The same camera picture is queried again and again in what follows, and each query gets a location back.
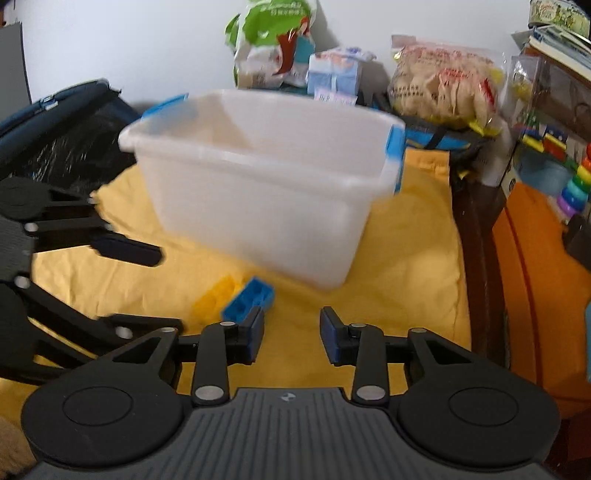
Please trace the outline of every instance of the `toy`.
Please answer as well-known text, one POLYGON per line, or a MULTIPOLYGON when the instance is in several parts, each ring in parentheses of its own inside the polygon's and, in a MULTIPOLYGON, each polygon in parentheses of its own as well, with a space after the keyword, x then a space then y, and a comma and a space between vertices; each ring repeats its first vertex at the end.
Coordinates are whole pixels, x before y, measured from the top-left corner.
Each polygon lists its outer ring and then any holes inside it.
POLYGON ((555 127, 552 127, 551 125, 548 125, 546 127, 546 131, 544 132, 544 136, 546 136, 546 135, 548 135, 549 137, 552 137, 552 139, 563 144, 564 148, 566 149, 566 141, 569 139, 569 136, 567 134, 561 132, 560 130, 558 130, 555 127))
POLYGON ((267 311, 275 300, 275 290, 270 285, 253 277, 246 287, 234 298, 222 312, 224 322, 240 324, 253 307, 267 311))
POLYGON ((244 287, 244 281, 234 280, 230 275, 218 281, 191 308, 191 315, 205 323, 219 322, 220 312, 244 287))
POLYGON ((536 152, 539 153, 544 153, 544 145, 542 142, 538 141, 538 140, 534 140, 533 138, 531 138, 529 135, 524 135, 521 138, 521 141, 527 145, 528 147, 533 148, 534 150, 536 150, 536 152))
POLYGON ((557 199, 558 206, 570 220, 585 208, 591 190, 591 161, 585 158, 576 175, 567 183, 557 199))
POLYGON ((554 137, 546 134, 543 141, 544 151, 564 162, 566 160, 566 145, 562 148, 556 142, 557 140, 554 137))

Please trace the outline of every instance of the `plastic bag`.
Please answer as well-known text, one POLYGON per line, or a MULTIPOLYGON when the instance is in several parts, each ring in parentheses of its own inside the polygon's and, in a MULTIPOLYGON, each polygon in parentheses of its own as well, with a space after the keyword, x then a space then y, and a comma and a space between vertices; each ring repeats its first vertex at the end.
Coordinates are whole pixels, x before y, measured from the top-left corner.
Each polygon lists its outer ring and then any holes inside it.
POLYGON ((226 27, 238 88, 306 85, 316 0, 251 0, 226 27))
POLYGON ((505 83, 505 60, 495 63, 480 50, 416 43, 405 37, 397 48, 398 68, 388 87, 392 107, 451 128, 471 127, 481 135, 500 131, 498 92, 505 83))

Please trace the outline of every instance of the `yellow tablecloth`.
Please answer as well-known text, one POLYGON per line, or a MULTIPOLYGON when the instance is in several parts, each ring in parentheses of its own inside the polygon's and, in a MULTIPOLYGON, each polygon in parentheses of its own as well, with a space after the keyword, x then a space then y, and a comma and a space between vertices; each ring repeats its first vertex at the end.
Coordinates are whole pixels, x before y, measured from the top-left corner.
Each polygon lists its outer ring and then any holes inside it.
MULTIPOLYGON (((229 368, 237 387, 321 387, 352 383, 352 367, 331 366, 319 335, 319 310, 332 306, 345 323, 367 322, 387 335, 412 327, 433 330, 470 346, 462 247, 452 215, 447 155, 408 150, 400 194, 372 208, 357 256, 341 288, 318 291, 282 275, 165 233, 138 167, 98 193, 104 218, 117 231, 163 247, 166 259, 145 268, 99 257, 88 247, 36 257, 34 281, 90 317, 111 313, 176 317, 187 333, 203 327, 191 318, 193 302, 226 275, 260 276, 275 288, 256 363, 229 368)), ((188 393, 192 369, 179 391, 188 393)), ((401 366, 390 367, 392 393, 406 389, 401 366)), ((0 415, 18 423, 34 389, 0 381, 0 415)))

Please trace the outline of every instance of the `yellow lego brick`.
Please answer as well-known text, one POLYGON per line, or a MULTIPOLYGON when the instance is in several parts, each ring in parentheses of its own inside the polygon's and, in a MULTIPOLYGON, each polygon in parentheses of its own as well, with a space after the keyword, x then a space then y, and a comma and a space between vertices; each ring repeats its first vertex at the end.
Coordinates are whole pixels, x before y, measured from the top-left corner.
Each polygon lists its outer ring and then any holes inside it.
POLYGON ((191 316, 207 324, 219 322, 220 312, 243 288, 244 280, 223 277, 193 304, 191 316))
POLYGON ((544 144, 542 142, 538 142, 534 138, 531 138, 529 135, 524 135, 521 141, 528 147, 531 147, 540 153, 544 153, 544 144))

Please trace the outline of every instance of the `black bag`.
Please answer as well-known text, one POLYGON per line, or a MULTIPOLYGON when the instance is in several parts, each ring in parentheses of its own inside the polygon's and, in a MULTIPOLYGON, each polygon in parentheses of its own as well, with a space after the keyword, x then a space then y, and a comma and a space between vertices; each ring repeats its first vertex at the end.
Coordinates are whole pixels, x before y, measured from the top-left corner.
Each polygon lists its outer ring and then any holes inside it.
POLYGON ((119 150, 139 114, 105 80, 76 85, 0 123, 0 179, 33 178, 89 194, 135 164, 119 150))

